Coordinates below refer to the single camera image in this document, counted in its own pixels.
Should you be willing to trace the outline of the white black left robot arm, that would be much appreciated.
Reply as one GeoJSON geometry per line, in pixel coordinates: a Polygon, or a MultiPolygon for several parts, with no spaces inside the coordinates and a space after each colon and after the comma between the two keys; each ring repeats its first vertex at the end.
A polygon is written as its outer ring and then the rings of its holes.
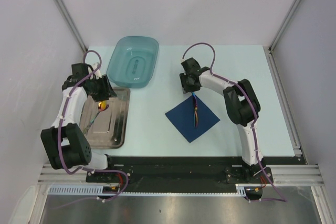
{"type": "Polygon", "coordinates": [[[97,103],[97,115],[109,108],[108,100],[117,95],[100,63],[77,63],[71,66],[72,74],[62,85],[62,104],[52,126],[42,130],[40,138],[53,169],[98,170],[105,182],[115,178],[116,169],[108,164],[106,154],[93,152],[85,134],[93,126],[94,119],[82,130],[79,127],[82,109],[88,97],[97,103]]]}

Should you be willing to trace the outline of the blue paper napkin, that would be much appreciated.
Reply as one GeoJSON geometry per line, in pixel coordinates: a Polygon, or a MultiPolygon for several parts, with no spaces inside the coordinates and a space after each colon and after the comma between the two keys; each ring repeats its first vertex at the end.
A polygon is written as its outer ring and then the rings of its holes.
{"type": "Polygon", "coordinates": [[[167,119],[180,132],[180,134],[189,142],[193,142],[215,124],[220,119],[215,113],[198,97],[198,127],[194,127],[194,107],[192,95],[182,103],[165,113],[167,119]]]}

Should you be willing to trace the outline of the iridescent spoon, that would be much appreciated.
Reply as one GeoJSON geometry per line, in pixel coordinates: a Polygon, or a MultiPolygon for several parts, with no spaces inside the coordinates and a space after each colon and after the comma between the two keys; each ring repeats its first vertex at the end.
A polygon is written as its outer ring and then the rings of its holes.
{"type": "Polygon", "coordinates": [[[83,134],[87,135],[91,126],[93,125],[94,121],[96,120],[96,118],[98,117],[98,115],[105,111],[107,108],[109,107],[109,105],[107,104],[106,101],[100,101],[98,102],[98,112],[95,114],[95,116],[93,117],[93,119],[89,122],[89,124],[84,128],[83,130],[83,134]]]}

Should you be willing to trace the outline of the iridescent fork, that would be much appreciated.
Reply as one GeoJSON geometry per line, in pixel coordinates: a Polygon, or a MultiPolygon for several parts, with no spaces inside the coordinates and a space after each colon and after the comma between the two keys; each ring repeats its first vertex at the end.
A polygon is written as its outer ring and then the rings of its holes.
{"type": "Polygon", "coordinates": [[[194,107],[194,127],[198,127],[198,104],[197,104],[197,97],[196,94],[192,93],[193,98],[193,107],[194,107]]]}

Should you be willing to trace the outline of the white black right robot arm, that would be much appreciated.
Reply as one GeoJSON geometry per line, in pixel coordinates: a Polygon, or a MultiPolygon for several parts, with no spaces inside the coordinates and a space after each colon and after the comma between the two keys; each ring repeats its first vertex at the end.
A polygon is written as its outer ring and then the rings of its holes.
{"type": "Polygon", "coordinates": [[[261,109],[256,94],[247,79],[238,82],[228,80],[200,67],[194,58],[182,59],[184,72],[180,74],[183,92],[192,93],[208,88],[224,97],[229,119],[236,124],[242,145],[243,179],[254,183],[263,176],[268,179],[264,156],[257,140],[257,120],[261,109]]]}

